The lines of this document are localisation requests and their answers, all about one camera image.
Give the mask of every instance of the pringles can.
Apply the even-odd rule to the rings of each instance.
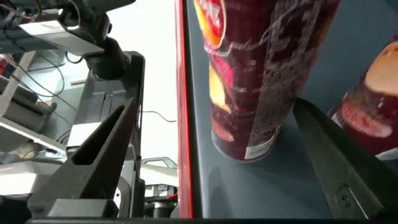
[[[370,154],[398,159],[398,31],[329,114]]]
[[[194,0],[210,61],[211,135],[222,154],[248,162],[269,152],[338,3]]]

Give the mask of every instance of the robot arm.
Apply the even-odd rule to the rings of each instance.
[[[106,12],[134,1],[2,1],[0,54],[63,49],[86,59],[98,78],[122,79],[128,59],[108,37],[111,24]]]

